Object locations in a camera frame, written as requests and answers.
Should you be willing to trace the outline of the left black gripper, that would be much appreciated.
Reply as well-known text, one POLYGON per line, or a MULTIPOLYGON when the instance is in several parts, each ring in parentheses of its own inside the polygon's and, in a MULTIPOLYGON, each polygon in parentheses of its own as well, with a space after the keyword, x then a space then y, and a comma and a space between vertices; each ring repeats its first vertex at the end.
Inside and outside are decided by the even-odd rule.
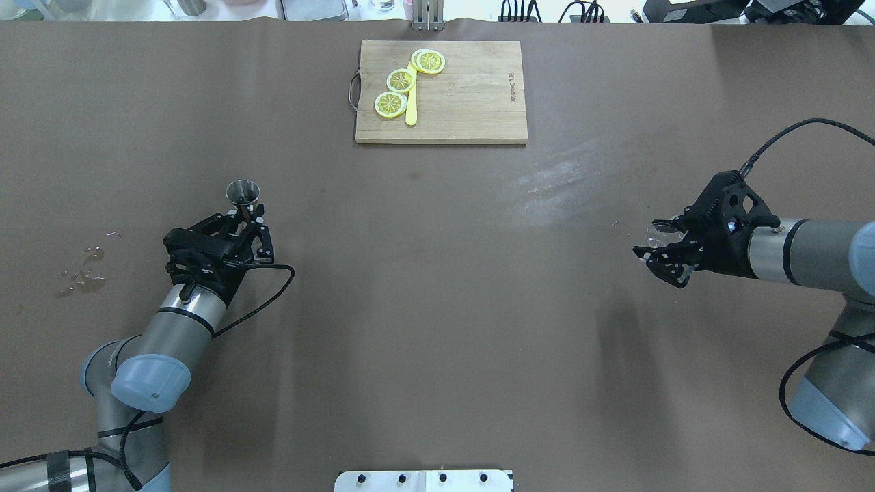
POLYGON ((275 249, 263 214, 247 223, 238 212, 212 214, 163 237, 169 255, 165 270, 173 284, 194 284, 229 306, 243 278, 242 264, 274 264, 275 249))

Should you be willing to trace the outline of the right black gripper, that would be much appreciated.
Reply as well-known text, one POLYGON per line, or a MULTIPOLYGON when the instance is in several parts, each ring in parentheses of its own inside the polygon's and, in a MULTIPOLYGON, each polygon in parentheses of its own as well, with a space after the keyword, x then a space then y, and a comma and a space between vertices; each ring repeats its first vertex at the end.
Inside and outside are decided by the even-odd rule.
POLYGON ((684 240, 659 248, 634 246, 632 252, 654 277, 675 288, 685 288, 694 271, 754 277, 748 248, 756 228, 778 228, 779 216, 747 186, 738 171, 715 174, 696 202, 680 216, 653 220, 661 234, 684 240))

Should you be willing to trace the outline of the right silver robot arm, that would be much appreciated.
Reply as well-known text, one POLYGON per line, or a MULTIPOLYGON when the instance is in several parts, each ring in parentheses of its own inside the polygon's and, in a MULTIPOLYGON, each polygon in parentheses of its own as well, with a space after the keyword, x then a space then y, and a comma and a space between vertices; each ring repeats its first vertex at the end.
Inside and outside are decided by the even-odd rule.
POLYGON ((755 279, 842 302, 818 346, 779 380, 785 416, 825 445, 873 455, 873 222, 778 216, 746 181, 719 172, 679 214, 654 220, 662 242, 632 248, 675 288, 694 272, 755 279))

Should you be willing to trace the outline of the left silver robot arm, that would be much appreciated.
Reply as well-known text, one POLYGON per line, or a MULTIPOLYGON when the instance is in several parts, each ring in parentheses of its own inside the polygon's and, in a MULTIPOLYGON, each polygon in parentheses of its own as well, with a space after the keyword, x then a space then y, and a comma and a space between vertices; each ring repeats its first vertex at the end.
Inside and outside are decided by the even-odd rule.
POLYGON ((163 245, 172 287, 144 332, 85 358, 97 442, 2 465, 3 491, 169 491, 165 414, 189 387, 247 272, 275 265, 264 206, 173 228, 163 245))

